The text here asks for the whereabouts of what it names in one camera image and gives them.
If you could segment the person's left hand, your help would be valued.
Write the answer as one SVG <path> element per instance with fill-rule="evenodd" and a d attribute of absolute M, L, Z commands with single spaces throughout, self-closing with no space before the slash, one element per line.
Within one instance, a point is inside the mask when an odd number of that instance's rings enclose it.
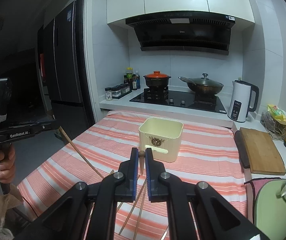
<path fill-rule="evenodd" d="M 11 145 L 5 152 L 0 150 L 0 182 L 10 184 L 15 177 L 15 159 L 16 153 L 14 146 Z"/>

